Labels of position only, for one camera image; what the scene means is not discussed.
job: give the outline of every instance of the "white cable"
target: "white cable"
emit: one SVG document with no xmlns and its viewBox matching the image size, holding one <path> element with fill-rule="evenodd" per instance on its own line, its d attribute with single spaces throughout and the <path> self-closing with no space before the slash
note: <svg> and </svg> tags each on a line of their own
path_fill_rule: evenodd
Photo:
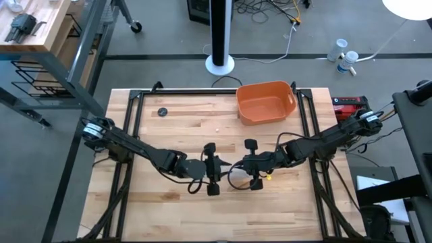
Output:
<svg viewBox="0 0 432 243">
<path fill-rule="evenodd" d="M 210 45 L 210 44 L 207 44 L 207 45 L 204 45 L 204 46 L 202 47 L 202 53 L 204 53 L 205 55 L 211 55 L 211 54 L 205 53 L 205 48 L 208 47 L 208 46 L 211 46 L 211 45 Z"/>
<path fill-rule="evenodd" d="M 233 59 L 237 59 L 237 60 L 257 61 L 257 62 L 261 62 L 261 63 L 274 63 L 275 61 L 279 61 L 280 59 L 283 59 L 284 57 L 286 57 L 286 56 L 288 55 L 288 51 L 290 50 L 290 43 L 291 43 L 292 31 L 293 31 L 293 30 L 294 30 L 294 31 L 297 31 L 295 25 L 296 25 L 296 24 L 294 23 L 294 24 L 292 25 L 292 27 L 291 27 L 291 30 L 290 30 L 290 37 L 288 38 L 288 45 L 287 45 L 287 47 L 286 47 L 285 55 L 283 55 L 283 56 L 281 56 L 281 57 L 279 57 L 279 58 L 277 58 L 277 59 L 271 60 L 271 61 L 261 61 L 261 60 L 257 60 L 257 59 L 250 59 L 250 58 L 245 58 L 245 57 L 233 57 Z M 205 55 L 210 55 L 210 54 L 208 54 L 208 53 L 205 52 L 205 48 L 206 48 L 207 46 L 210 46 L 210 44 L 206 44 L 206 45 L 204 45 L 204 47 L 202 48 L 202 53 L 204 53 Z"/>
</svg>

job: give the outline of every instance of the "white lamp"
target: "white lamp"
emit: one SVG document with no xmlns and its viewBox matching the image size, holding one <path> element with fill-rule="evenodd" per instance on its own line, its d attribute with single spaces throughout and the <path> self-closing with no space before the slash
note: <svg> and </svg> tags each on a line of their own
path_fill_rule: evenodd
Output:
<svg viewBox="0 0 432 243">
<path fill-rule="evenodd" d="M 230 51 L 230 29 L 233 0 L 210 0 L 211 55 L 205 67 L 213 75 L 224 76 L 234 69 Z"/>
<path fill-rule="evenodd" d="M 373 55 L 358 59 L 357 62 L 374 58 L 395 37 L 408 20 L 421 21 L 432 18 L 432 0 L 383 0 L 383 3 L 389 11 L 405 20 Z"/>
</svg>

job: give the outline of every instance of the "metal shelf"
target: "metal shelf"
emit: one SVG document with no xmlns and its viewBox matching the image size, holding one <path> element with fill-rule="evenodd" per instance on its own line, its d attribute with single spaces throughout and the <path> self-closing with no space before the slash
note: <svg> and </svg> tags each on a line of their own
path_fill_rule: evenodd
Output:
<svg viewBox="0 0 432 243">
<path fill-rule="evenodd" d="M 67 54 L 68 58 L 71 58 L 70 65 L 68 65 L 68 63 L 62 62 L 58 57 L 61 55 L 61 51 L 59 50 L 56 52 L 52 52 L 52 50 L 9 51 L 9 49 L 7 51 L 0 51 L 0 55 L 8 57 L 10 60 L 14 60 L 14 58 L 19 55 L 22 58 L 27 57 L 31 60 L 37 61 L 38 65 L 36 65 L 36 70 L 33 69 L 33 72 L 39 73 L 38 78 L 40 80 L 28 78 L 29 75 L 26 72 L 31 72 L 31 70 L 23 70 L 22 66 L 16 65 L 18 68 L 17 72 L 23 74 L 23 78 L 27 78 L 24 78 L 23 82 L 14 82 L 14 85 L 19 87 L 19 89 L 23 90 L 24 92 L 27 90 L 27 93 L 28 89 L 25 89 L 22 86 L 31 86 L 31 93 L 29 95 L 37 103 L 42 103 L 40 101 L 46 101 L 47 98 L 51 98 L 54 101 L 51 103 L 52 105 L 27 105 L 27 103 L 23 100 L 13 96 L 5 89 L 0 88 L 0 103 L 3 103 L 24 117 L 27 117 L 28 119 L 40 124 L 42 117 L 34 111 L 36 109 L 85 109 L 91 112 L 93 115 L 103 115 L 105 113 L 104 109 L 95 101 L 92 95 L 97 85 L 99 73 L 107 53 L 114 23 L 117 19 L 119 11 L 123 14 L 123 16 L 125 16 L 126 22 L 129 23 L 129 25 L 133 27 L 137 25 L 137 22 L 132 20 L 125 1 L 113 0 L 111 7 L 113 8 L 114 12 L 114 23 L 104 26 L 99 48 L 97 51 L 92 50 L 93 40 L 95 38 L 106 3 L 107 0 L 93 1 L 85 21 L 87 24 L 84 29 L 81 30 L 79 26 L 74 28 L 73 26 L 75 25 L 72 23 L 73 30 L 80 34 L 80 38 L 76 41 L 76 53 Z M 62 24 L 65 26 L 69 25 L 70 23 L 63 22 Z M 57 34 L 64 36 L 65 33 L 69 33 L 69 30 L 58 31 Z M 62 44 L 60 43 L 58 45 L 56 42 L 53 43 L 53 48 L 58 46 L 62 46 Z M 89 61 L 94 62 L 94 65 L 92 65 L 91 68 L 86 68 L 86 63 Z M 71 101 L 67 102 L 67 105 L 64 105 L 63 102 L 55 102 L 57 99 L 62 100 L 64 98 L 70 98 Z"/>
</svg>

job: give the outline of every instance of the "office chair wheel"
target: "office chair wheel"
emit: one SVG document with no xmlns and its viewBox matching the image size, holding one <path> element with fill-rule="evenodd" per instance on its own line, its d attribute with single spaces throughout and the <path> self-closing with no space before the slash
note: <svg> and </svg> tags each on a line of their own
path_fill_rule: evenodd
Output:
<svg viewBox="0 0 432 243">
<path fill-rule="evenodd" d="M 133 33 L 139 33 L 142 30 L 142 25 L 140 22 L 138 21 L 134 21 L 131 25 L 130 25 L 130 29 L 132 30 Z"/>
</svg>

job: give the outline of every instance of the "yellow object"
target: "yellow object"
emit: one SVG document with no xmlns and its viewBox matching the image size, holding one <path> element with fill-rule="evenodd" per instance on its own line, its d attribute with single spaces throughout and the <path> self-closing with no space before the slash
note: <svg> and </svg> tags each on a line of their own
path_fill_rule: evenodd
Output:
<svg viewBox="0 0 432 243">
<path fill-rule="evenodd" d="M 294 3 L 294 7 L 296 7 L 296 10 L 297 10 L 297 17 L 295 17 L 295 20 L 297 22 L 301 23 L 301 21 L 300 21 L 300 10 L 298 9 L 297 2 L 296 2 L 296 0 L 293 0 L 292 2 Z"/>
<path fill-rule="evenodd" d="M 384 120 L 385 118 L 389 117 L 390 115 L 393 115 L 393 113 L 395 112 L 394 109 L 392 109 L 391 111 L 389 111 L 389 113 L 385 114 L 380 120 Z"/>
</svg>

